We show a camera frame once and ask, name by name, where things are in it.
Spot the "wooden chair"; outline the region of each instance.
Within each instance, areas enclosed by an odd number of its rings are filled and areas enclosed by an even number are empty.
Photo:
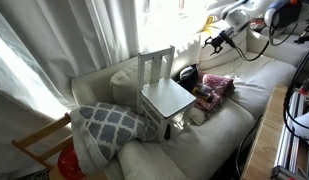
[[[145,112],[158,126],[158,141],[162,141],[167,124],[177,114],[184,111],[183,121],[187,118],[195,97],[170,78],[174,59],[173,46],[151,53],[138,55],[137,112]],[[160,76],[163,57],[166,59],[164,76]],[[149,83],[144,83],[145,63],[151,61]]]
[[[45,127],[33,132],[30,135],[27,135],[24,138],[14,139],[12,140],[12,144],[18,148],[19,150],[23,151],[25,154],[36,160],[38,163],[42,164],[48,169],[53,168],[53,164],[47,162],[47,160],[52,157],[54,154],[61,151],[66,146],[70,145],[73,142],[72,136],[68,136],[63,139],[60,143],[55,145],[54,147],[50,148],[46,152],[42,154],[36,154],[28,149],[29,146],[33,145],[34,143],[38,142],[39,140],[43,139],[44,137],[51,135],[55,131],[63,128],[69,122],[71,122],[71,117],[69,114],[65,114],[63,118],[57,120],[55,122],[51,122],[50,124],[46,125]]]

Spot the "chair seat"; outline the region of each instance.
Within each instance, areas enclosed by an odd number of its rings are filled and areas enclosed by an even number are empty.
[[[165,118],[175,115],[196,99],[174,80],[165,78],[144,85],[141,93]]]

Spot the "throw blanket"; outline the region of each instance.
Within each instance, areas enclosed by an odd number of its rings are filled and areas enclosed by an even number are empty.
[[[74,149],[84,174],[104,168],[132,138],[153,141],[157,127],[130,108],[106,103],[83,105],[71,111]]]
[[[199,72],[198,75],[199,79],[197,84],[200,87],[204,85],[204,88],[200,90],[203,91],[202,93],[209,94],[210,98],[207,101],[206,98],[196,96],[194,106],[203,110],[205,116],[209,118],[221,107],[226,98],[232,96],[234,93],[233,79],[202,72]]]

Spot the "white children's chair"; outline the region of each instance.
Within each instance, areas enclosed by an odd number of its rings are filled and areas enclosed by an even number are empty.
[[[192,108],[195,97],[170,78],[175,47],[138,55],[137,112],[145,113],[158,126],[158,142],[163,140],[167,124],[184,111],[183,121]],[[166,60],[164,77],[161,77],[163,57]],[[144,82],[145,63],[151,61],[150,80]]]

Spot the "black bag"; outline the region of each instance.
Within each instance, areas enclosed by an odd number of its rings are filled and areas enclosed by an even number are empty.
[[[176,82],[186,89],[188,92],[192,92],[198,81],[198,65],[193,64],[184,68],[176,79]]]

